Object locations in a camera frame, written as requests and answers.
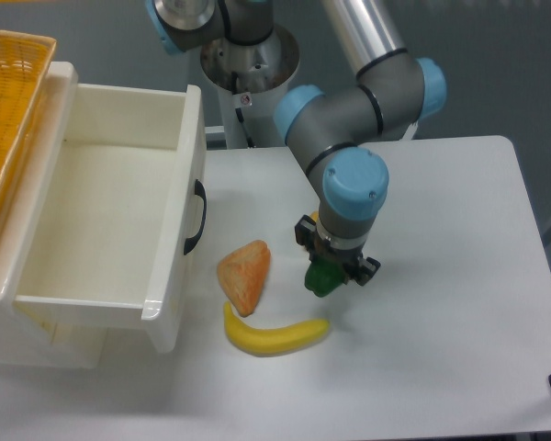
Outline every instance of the white drawer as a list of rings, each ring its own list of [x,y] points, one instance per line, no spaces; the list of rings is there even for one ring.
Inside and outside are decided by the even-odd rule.
[[[117,327],[142,329],[159,352],[171,351],[191,261],[186,240],[201,232],[206,205],[200,90],[78,85],[62,137],[36,149],[25,171],[51,161],[52,178],[46,167],[21,179],[37,188],[15,198],[42,191],[44,204],[37,197],[34,215],[20,211],[27,231],[18,240],[28,245],[10,247],[18,255],[0,302],[51,344],[58,328],[75,329],[80,341]]]

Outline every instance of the black handle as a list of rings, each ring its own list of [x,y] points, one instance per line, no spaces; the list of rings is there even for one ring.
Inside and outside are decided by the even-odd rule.
[[[194,194],[196,196],[200,196],[204,201],[204,208],[202,209],[202,221],[200,222],[200,228],[198,232],[194,236],[188,237],[184,242],[184,255],[188,254],[190,251],[196,248],[198,241],[202,237],[202,232],[204,231],[204,224],[206,223],[206,206],[207,206],[206,190],[204,189],[204,186],[202,185],[202,183],[198,180],[196,180],[196,182],[194,183]]]

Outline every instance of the banana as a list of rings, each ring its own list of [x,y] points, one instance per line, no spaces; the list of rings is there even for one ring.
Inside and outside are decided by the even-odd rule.
[[[231,343],[255,356],[275,356],[306,346],[323,337],[329,330],[329,321],[306,320],[284,328],[255,329],[242,322],[225,302],[224,330]]]

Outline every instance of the white table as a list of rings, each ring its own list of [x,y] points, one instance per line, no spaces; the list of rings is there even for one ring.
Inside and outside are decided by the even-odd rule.
[[[208,223],[175,350],[109,333],[91,371],[0,366],[0,439],[333,440],[551,430],[551,276],[510,143],[380,143],[390,188],[365,253],[382,267],[326,299],[293,227],[317,207],[288,149],[208,153]],[[273,260],[251,325],[328,317],[295,354],[222,330],[216,263]]]

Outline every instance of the wicker basket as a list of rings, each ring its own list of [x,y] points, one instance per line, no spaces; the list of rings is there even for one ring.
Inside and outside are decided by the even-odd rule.
[[[54,39],[0,30],[0,228],[55,47]]]

